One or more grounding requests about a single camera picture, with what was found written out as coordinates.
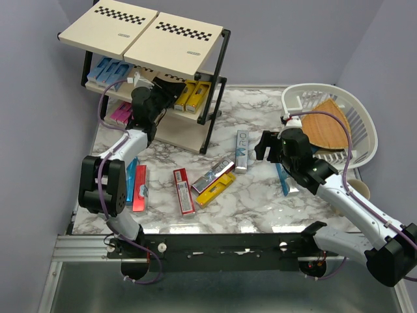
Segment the yellow toothpaste box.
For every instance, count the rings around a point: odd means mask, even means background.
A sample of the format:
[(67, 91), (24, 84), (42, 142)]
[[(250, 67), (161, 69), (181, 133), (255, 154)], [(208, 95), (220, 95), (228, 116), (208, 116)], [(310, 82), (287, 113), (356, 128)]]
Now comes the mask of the yellow toothpaste box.
[(197, 86), (196, 81), (186, 80), (185, 81), (185, 88), (183, 89), (182, 93), (180, 94), (179, 98), (174, 104), (174, 109), (178, 111), (185, 111), (185, 106), (188, 99), (191, 97), (195, 87)]
[(204, 98), (210, 91), (210, 82), (198, 82), (193, 93), (186, 102), (185, 109), (187, 112), (196, 113), (203, 103)]
[(213, 182), (204, 192), (196, 197), (196, 203), (200, 208), (205, 208), (217, 196), (219, 196), (228, 186), (230, 186), (236, 177), (233, 173), (225, 173)]

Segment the pink toothpaste box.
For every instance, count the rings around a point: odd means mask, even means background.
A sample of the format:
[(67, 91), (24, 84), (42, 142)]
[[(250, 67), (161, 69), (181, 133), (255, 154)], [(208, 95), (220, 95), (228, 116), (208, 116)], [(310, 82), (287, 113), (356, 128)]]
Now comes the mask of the pink toothpaste box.
[(110, 115), (110, 121), (112, 122), (112, 123), (114, 123), (114, 124), (116, 124), (116, 125), (119, 125), (119, 126), (121, 126), (121, 125), (123, 125), (123, 124), (121, 124), (120, 122), (118, 122), (118, 115), (119, 115), (119, 107), (121, 106), (121, 105), (123, 105), (125, 102), (122, 102), (117, 108), (116, 108), (116, 110)]
[(132, 115), (132, 105), (125, 102), (119, 107), (118, 122), (126, 126), (128, 124), (129, 118)]

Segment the light blue toothpaste box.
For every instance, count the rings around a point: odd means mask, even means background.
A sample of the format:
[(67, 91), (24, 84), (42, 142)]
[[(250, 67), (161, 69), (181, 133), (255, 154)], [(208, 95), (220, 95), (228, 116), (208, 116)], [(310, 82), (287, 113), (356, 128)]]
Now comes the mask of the light blue toothpaste box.
[(121, 61), (117, 59), (109, 60), (107, 66), (96, 79), (97, 86), (106, 87), (108, 85), (107, 80), (116, 71), (117, 67), (120, 65), (120, 62)]
[(99, 62), (95, 65), (94, 68), (90, 70), (87, 75), (87, 81), (91, 83), (96, 83), (96, 79), (101, 75), (104, 69), (108, 66), (108, 63), (111, 61), (110, 57), (103, 56)]
[(110, 86), (110, 90), (118, 91), (123, 82), (127, 79), (129, 73), (133, 68), (133, 64), (121, 61), (109, 78), (106, 80), (105, 86)]

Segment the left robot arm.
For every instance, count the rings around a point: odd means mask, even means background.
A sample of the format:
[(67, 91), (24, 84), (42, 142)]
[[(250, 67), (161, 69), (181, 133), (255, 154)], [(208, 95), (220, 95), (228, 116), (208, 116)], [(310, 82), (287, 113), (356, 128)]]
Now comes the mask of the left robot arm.
[(99, 156), (86, 156), (81, 164), (78, 203), (99, 215), (116, 237), (123, 240), (122, 250), (131, 258), (145, 248), (143, 228), (126, 211), (126, 168), (152, 143), (158, 123), (174, 106), (183, 92), (184, 82), (155, 78), (149, 86), (136, 78), (127, 79), (131, 92), (132, 112), (121, 138)]

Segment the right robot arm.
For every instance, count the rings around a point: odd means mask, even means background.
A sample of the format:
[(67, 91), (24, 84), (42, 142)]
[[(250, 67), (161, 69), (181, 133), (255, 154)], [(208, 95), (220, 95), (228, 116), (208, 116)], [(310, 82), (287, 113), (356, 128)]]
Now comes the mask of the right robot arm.
[(312, 256), (329, 251), (365, 265), (381, 284), (394, 287), (416, 267), (416, 225), (383, 213), (357, 194), (327, 161), (314, 157), (308, 137), (300, 128), (263, 131), (254, 148), (256, 159), (281, 164), (295, 182), (339, 209), (360, 231), (343, 233), (315, 222), (300, 238), (300, 249)]

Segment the beige three-tier shelf rack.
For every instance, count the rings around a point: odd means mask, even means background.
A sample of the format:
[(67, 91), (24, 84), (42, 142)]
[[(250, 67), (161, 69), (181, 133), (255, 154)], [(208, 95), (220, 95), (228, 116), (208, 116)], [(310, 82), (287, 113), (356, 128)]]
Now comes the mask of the beige three-tier shelf rack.
[(64, 44), (85, 51), (81, 84), (86, 89), (131, 103), (132, 84), (118, 91), (87, 81), (105, 56), (133, 64), (149, 81), (210, 82), (210, 91), (196, 113), (169, 108), (158, 123), (155, 138), (204, 154), (210, 143), (226, 79), (221, 76), (231, 33), (222, 26), (184, 18), (120, 1), (95, 1), (74, 23), (58, 34)]

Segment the silver R&O box upper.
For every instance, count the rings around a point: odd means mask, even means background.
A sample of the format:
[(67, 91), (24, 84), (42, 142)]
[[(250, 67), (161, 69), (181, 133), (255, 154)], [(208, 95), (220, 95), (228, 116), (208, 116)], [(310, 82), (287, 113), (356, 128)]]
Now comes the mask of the silver R&O box upper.
[(235, 148), (236, 173), (246, 173), (248, 170), (248, 146), (249, 132), (247, 130), (238, 130), (237, 143)]

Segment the silver red R&O box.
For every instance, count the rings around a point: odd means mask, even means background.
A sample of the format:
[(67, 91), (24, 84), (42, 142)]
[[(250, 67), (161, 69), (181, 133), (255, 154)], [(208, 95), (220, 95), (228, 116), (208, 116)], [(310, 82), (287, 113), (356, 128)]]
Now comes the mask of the silver red R&O box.
[(223, 174), (229, 173), (234, 167), (235, 163), (230, 158), (223, 157), (206, 174), (196, 180), (192, 184), (192, 188), (198, 194), (201, 194)]

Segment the silver blue R&O box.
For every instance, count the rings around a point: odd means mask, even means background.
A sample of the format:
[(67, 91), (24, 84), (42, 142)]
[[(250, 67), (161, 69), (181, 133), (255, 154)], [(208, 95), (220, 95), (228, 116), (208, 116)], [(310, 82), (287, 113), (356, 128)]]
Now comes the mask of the silver blue R&O box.
[(278, 173), (278, 177), (280, 179), (281, 187), (283, 190), (284, 196), (293, 196), (299, 193), (299, 189), (297, 187), (297, 183), (295, 180), (285, 171), (285, 168), (277, 163), (276, 169)]

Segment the white plastic dish basket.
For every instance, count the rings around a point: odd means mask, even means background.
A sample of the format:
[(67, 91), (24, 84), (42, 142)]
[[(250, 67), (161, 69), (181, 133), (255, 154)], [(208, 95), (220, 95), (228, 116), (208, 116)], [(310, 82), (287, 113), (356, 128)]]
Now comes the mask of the white plastic dish basket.
[(301, 83), (281, 94), (283, 114), (309, 112), (331, 98), (345, 114), (351, 130), (352, 158), (349, 169), (367, 164), (377, 152), (375, 125), (362, 103), (350, 92), (324, 83)]

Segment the woven wicker fan tray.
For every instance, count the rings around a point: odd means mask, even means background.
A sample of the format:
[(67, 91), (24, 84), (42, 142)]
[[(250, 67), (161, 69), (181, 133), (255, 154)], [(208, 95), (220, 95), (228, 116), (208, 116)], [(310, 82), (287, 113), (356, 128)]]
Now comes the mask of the woven wicker fan tray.
[[(348, 130), (351, 136), (349, 122), (331, 98), (321, 102), (313, 112), (326, 112), (337, 117)], [(348, 139), (343, 127), (332, 117), (323, 114), (307, 114), (301, 118), (302, 130), (308, 136), (310, 144), (328, 150), (347, 149)]]

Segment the blue metallic toothpaste box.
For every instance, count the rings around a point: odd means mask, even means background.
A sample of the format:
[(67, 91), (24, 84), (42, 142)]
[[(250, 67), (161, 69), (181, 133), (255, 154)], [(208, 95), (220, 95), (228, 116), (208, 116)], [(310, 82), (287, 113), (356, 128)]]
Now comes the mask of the blue metallic toothpaste box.
[(134, 194), (135, 194), (135, 183), (136, 183), (136, 168), (139, 164), (139, 160), (135, 157), (126, 168), (126, 205), (133, 206)]

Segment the red toothpaste box barcode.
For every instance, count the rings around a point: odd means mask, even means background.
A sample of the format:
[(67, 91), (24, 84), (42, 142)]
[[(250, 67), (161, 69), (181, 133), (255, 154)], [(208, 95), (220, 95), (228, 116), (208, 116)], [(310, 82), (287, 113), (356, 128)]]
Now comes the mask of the red toothpaste box barcode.
[(181, 168), (173, 171), (177, 195), (179, 198), (180, 211), (183, 216), (195, 213), (195, 207), (191, 195), (190, 185), (186, 169)]

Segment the red R&O toothpaste box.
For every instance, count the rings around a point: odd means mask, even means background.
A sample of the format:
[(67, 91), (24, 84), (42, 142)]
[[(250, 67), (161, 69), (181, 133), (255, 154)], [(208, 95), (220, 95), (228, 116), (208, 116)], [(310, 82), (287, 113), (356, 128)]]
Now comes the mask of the red R&O toothpaste box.
[(143, 213), (147, 210), (149, 200), (148, 171), (146, 165), (136, 166), (132, 210)]

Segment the black mounting rail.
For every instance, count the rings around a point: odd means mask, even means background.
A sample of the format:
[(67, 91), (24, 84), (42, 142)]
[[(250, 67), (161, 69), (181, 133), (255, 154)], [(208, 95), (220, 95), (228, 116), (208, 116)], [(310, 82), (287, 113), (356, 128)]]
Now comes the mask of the black mounting rail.
[(340, 258), (299, 233), (146, 234), (145, 249), (113, 238), (107, 257), (132, 272), (302, 271), (324, 276)]

